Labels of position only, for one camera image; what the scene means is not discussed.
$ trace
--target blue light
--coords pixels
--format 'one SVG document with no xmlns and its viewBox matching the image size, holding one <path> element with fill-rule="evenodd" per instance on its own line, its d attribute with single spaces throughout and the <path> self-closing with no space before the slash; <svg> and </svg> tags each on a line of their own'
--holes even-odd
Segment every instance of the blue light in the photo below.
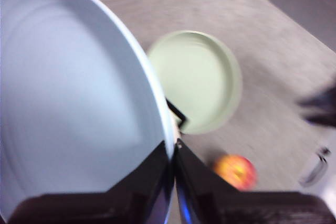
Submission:
<svg viewBox="0 0 336 224">
<path fill-rule="evenodd" d="M 182 193 L 180 193 L 178 196 L 179 196 L 179 200 L 180 200 L 180 208 L 182 210 L 184 219 L 187 222 L 187 224 L 192 224 L 191 215 L 190 215 L 188 206 L 186 204 L 185 197 Z"/>
<path fill-rule="evenodd" d="M 192 224 L 192 222 L 191 222 L 191 217 L 190 217 L 190 213 L 189 213 L 189 210 L 188 210 L 188 208 L 187 208 L 186 205 L 182 206 L 182 211 L 183 211 L 183 215 L 184 215 L 185 221 L 186 221 L 188 224 Z"/>
</svg>

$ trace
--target black object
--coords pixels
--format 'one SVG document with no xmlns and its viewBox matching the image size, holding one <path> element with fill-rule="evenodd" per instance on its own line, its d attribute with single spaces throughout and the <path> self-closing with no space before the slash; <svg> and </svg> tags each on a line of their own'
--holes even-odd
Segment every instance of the black object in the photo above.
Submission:
<svg viewBox="0 0 336 224">
<path fill-rule="evenodd" d="M 175 176 L 184 224 L 335 224 L 318 197 L 296 192 L 242 193 L 209 170 L 178 140 Z"/>
<path fill-rule="evenodd" d="M 9 224 L 163 224 L 176 178 L 184 224 L 336 224 L 325 203 L 300 193 L 242 193 L 178 140 L 173 165 L 164 142 L 125 179 L 96 194 L 44 195 L 23 201 Z"/>
<path fill-rule="evenodd" d="M 318 113 L 304 115 L 310 123 L 336 127 L 336 85 L 312 97 L 298 102 L 301 107 L 315 108 Z"/>
<path fill-rule="evenodd" d="M 16 208 L 8 224 L 164 223 L 174 183 L 171 169 L 162 141 L 107 192 L 31 198 Z"/>
<path fill-rule="evenodd" d="M 177 108 L 175 105 L 173 105 L 168 99 L 166 99 L 168 108 L 178 117 L 180 118 L 180 123 L 178 124 L 178 128 L 181 129 L 182 126 L 186 123 L 187 117 Z"/>
</svg>

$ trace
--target light blue bowl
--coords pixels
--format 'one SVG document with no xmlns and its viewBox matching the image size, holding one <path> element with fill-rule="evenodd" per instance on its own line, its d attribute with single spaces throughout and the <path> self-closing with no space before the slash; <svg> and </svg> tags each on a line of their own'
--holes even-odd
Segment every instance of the light blue bowl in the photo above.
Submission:
<svg viewBox="0 0 336 224">
<path fill-rule="evenodd" d="M 1 0 L 1 214 L 105 191 L 173 128 L 138 42 L 99 0 Z"/>
</svg>

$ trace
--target apple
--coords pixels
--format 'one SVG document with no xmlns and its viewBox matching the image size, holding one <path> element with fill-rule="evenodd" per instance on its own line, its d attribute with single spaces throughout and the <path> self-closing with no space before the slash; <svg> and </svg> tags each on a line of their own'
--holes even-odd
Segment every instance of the apple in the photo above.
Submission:
<svg viewBox="0 0 336 224">
<path fill-rule="evenodd" d="M 239 155 L 225 155 L 214 165 L 214 172 L 238 190 L 249 190 L 257 180 L 253 164 Z"/>
</svg>

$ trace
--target pale green bowl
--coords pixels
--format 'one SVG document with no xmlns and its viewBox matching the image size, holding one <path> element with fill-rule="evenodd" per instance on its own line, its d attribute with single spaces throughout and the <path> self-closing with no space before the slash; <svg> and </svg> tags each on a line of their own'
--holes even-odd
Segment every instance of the pale green bowl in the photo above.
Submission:
<svg viewBox="0 0 336 224">
<path fill-rule="evenodd" d="M 159 39 L 148 57 L 165 96 L 188 118 L 181 131 L 212 131 L 234 113 L 242 78 L 232 52 L 198 31 L 176 31 Z"/>
</svg>

